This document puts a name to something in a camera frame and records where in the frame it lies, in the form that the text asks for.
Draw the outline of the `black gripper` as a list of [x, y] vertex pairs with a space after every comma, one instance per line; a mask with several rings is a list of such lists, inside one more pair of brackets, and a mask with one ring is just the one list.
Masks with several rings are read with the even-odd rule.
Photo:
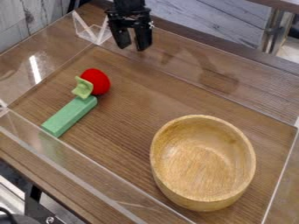
[[127, 28], [135, 28], [136, 50], [145, 50], [152, 44], [153, 28], [151, 9], [145, 7], [145, 0], [113, 0], [105, 13], [117, 47], [124, 49], [132, 44]]

